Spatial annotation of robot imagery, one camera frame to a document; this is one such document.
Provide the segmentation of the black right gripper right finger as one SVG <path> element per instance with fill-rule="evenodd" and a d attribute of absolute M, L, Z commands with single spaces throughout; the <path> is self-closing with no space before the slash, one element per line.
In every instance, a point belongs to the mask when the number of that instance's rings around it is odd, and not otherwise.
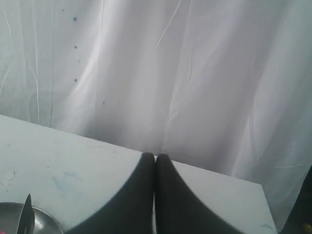
<path fill-rule="evenodd" d="M 156 159 L 155 210 L 158 234 L 240 233 L 196 197 L 166 154 Z"/>

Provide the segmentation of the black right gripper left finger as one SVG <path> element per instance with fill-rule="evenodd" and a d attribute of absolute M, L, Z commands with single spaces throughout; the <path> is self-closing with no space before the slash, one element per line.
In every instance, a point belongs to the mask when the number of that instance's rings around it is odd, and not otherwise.
<path fill-rule="evenodd" d="M 152 234 L 155 158 L 142 153 L 120 190 L 67 234 Z"/>

